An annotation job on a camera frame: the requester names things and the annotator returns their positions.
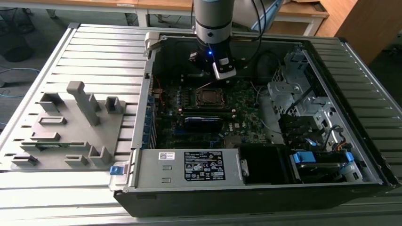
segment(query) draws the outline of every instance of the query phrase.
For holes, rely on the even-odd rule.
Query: blue latch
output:
[[[124,175],[124,167],[123,166],[112,166],[109,170],[109,174],[112,176]]]
[[[346,152],[346,158],[347,158],[348,162],[354,161],[354,157],[352,157],[352,154],[350,152]]]
[[[315,163],[312,152],[296,152],[294,154],[295,163]]]

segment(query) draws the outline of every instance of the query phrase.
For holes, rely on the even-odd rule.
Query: blue cable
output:
[[[4,95],[4,94],[0,94],[0,97],[11,97],[11,98],[16,98],[16,97],[24,97],[25,95],[20,95],[20,96],[8,96],[8,95]]]
[[[4,73],[4,72],[12,71],[12,70],[32,70],[32,71],[36,71],[37,74],[40,73],[40,70],[37,70],[35,68],[28,68],[28,67],[8,68],[8,67],[4,67],[4,66],[0,66],[0,67],[7,69],[7,70],[1,71],[0,74]],[[8,95],[4,95],[4,94],[0,94],[0,97],[11,97],[11,98],[23,97],[23,96],[25,96],[25,95],[8,96]]]

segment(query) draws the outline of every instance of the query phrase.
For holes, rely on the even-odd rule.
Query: white label sticker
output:
[[[159,160],[175,160],[174,152],[159,152]]]
[[[133,7],[132,4],[117,4],[117,6]]]

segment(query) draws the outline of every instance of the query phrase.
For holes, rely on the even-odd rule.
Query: wooden cabinet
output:
[[[316,36],[343,37],[369,64],[402,29],[402,0],[320,0],[330,17]]]

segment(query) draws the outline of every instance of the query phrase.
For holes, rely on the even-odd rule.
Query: side panel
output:
[[[379,192],[381,186],[264,190],[121,193],[115,198],[133,217],[203,216],[327,209]]]

